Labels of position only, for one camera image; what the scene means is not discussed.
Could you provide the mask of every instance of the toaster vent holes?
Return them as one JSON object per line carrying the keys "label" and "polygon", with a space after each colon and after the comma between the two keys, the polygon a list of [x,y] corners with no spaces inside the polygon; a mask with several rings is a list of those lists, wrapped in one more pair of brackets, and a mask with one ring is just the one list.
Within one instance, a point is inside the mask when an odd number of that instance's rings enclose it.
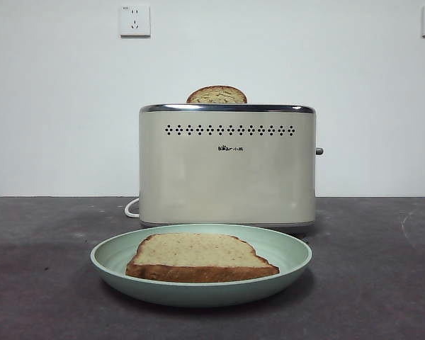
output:
{"label": "toaster vent holes", "polygon": [[164,132],[167,135],[239,135],[239,136],[253,136],[253,135],[280,135],[280,136],[293,136],[295,128],[293,125],[164,125]]}

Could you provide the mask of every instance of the dark table surface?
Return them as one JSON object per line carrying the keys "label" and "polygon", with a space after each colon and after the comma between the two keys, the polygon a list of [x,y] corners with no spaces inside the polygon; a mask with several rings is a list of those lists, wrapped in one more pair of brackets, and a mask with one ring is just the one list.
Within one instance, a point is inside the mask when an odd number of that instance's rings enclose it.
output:
{"label": "dark table surface", "polygon": [[233,307],[142,302],[91,249],[141,229],[130,198],[0,198],[0,339],[425,339],[425,198],[318,198],[313,259],[283,292]]}

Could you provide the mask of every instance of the white cable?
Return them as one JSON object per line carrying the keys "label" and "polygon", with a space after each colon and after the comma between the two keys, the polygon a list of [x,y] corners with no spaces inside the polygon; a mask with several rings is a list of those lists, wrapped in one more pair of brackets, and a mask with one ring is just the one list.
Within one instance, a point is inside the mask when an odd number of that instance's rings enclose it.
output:
{"label": "white cable", "polygon": [[140,197],[137,197],[136,199],[131,200],[131,201],[130,201],[127,205],[126,205],[126,207],[125,207],[125,214],[126,214],[126,216],[128,216],[128,217],[140,217],[140,214],[132,214],[132,213],[129,211],[129,207],[130,207],[132,204],[134,204],[134,203],[138,202],[138,201],[139,201],[139,199],[140,199]]}

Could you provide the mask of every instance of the toast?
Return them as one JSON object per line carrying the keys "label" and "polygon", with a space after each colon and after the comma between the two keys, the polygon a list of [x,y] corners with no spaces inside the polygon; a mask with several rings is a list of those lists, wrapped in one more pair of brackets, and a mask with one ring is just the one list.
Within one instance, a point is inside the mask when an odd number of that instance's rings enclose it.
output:
{"label": "toast", "polygon": [[126,275],[156,281],[211,283],[279,273],[237,237],[223,234],[154,234],[138,246]]}
{"label": "toast", "polygon": [[245,104],[246,95],[232,86],[206,86],[193,92],[186,103]]}

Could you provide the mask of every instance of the plate rim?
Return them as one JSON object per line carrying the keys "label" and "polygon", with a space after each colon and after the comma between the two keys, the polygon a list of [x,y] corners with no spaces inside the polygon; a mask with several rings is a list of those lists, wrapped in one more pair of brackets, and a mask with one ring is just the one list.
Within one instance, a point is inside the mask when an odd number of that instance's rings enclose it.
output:
{"label": "plate rim", "polygon": [[[251,230],[263,230],[265,232],[272,232],[272,233],[276,233],[276,234],[280,234],[283,235],[284,237],[288,237],[291,238],[293,240],[295,240],[295,242],[298,242],[299,244],[301,244],[302,246],[304,246],[304,248],[306,248],[307,250],[307,258],[301,263],[298,264],[297,266],[294,266],[291,270],[285,272],[285,273],[277,273],[274,275],[270,275],[270,276],[264,276],[262,278],[251,278],[248,280],[238,280],[238,281],[229,281],[229,282],[208,282],[208,283],[191,283],[191,282],[171,282],[171,281],[157,281],[157,280],[149,280],[146,278],[135,278],[132,276],[127,276],[125,274],[121,274],[118,273],[116,271],[112,271],[110,269],[108,269],[107,267],[103,266],[102,264],[100,264],[96,258],[95,258],[95,254],[98,251],[99,248],[101,248],[104,244],[117,239],[118,237],[124,237],[126,235],[129,234],[134,234],[134,233],[138,233],[138,232],[143,232],[143,231],[153,231],[153,230],[165,230],[165,229],[171,229],[172,227],[195,227],[195,226],[208,226],[208,225],[218,225],[218,226],[223,226],[223,227],[242,227],[244,229],[251,229]],[[218,286],[224,286],[224,285],[242,285],[242,284],[247,284],[247,283],[255,283],[255,282],[261,282],[261,281],[267,281],[267,280],[273,280],[276,278],[280,278],[286,275],[289,275],[291,273],[294,273],[296,271],[298,271],[301,268],[306,267],[306,265],[308,265],[308,263],[310,262],[310,260],[312,259],[312,250],[309,247],[308,244],[306,244],[305,242],[301,241],[300,239],[291,236],[289,234],[285,234],[283,232],[278,232],[276,230],[271,230],[271,229],[265,229],[265,228],[260,228],[260,227],[251,227],[248,225],[226,225],[226,224],[221,224],[221,223],[191,223],[191,224],[180,224],[180,225],[164,225],[161,227],[152,227],[150,229],[138,229],[138,230],[133,230],[131,232],[125,232],[119,235],[115,235],[113,237],[110,237],[108,239],[103,240],[102,242],[99,242],[90,252],[90,260],[93,263],[93,265],[100,269],[101,271],[106,272],[109,275],[115,276],[115,277],[119,277],[121,279],[125,279],[125,280],[129,280],[129,281],[134,281],[134,282],[138,282],[138,283],[151,283],[151,284],[155,284],[155,285],[170,285],[170,286],[182,286],[182,287],[186,287],[186,286],[190,286],[190,287],[218,287]]]}

